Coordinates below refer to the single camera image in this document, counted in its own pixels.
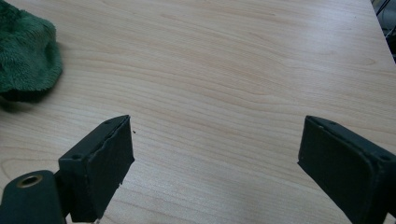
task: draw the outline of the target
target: wooden table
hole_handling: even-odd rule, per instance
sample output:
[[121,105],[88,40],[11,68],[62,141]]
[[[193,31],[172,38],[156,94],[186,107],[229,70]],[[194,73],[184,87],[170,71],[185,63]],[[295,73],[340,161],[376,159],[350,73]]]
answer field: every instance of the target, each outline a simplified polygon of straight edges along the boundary
[[64,72],[37,104],[1,100],[1,191],[129,114],[136,161],[101,224],[349,223],[296,163],[305,115],[396,153],[368,0],[9,3],[56,25]]

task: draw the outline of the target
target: green cloth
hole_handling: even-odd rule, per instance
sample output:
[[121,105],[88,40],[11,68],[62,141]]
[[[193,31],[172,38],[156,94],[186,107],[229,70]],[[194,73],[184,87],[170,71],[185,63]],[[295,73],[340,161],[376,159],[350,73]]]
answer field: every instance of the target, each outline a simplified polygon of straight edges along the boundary
[[0,0],[0,94],[32,101],[62,73],[55,26]]

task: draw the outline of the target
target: bolt hole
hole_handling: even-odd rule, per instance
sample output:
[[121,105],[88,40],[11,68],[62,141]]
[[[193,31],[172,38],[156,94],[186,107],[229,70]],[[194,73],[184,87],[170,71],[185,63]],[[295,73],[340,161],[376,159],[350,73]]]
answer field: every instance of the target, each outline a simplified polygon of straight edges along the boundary
[[379,158],[381,158],[383,161],[390,161],[390,158],[387,156],[380,156]]
[[81,157],[82,157],[81,154],[74,154],[74,155],[72,156],[72,159],[76,161],[76,160],[81,159]]
[[17,184],[17,187],[21,189],[30,188],[33,185],[38,184],[42,179],[42,175],[30,175],[20,180]]

